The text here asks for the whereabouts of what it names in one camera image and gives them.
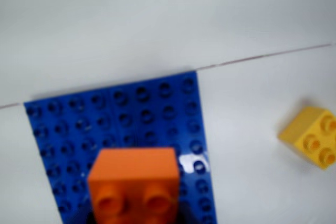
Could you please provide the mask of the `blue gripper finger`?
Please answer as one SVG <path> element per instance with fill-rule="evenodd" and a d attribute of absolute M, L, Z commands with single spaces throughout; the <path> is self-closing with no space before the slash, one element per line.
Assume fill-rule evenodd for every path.
<path fill-rule="evenodd" d="M 177 224 L 200 224 L 196 215 L 193 213 L 189 204 L 185 201 L 179 202 L 177 211 Z"/>
<path fill-rule="evenodd" d="M 83 204 L 66 221 L 66 224 L 96 224 L 90 202 Z"/>

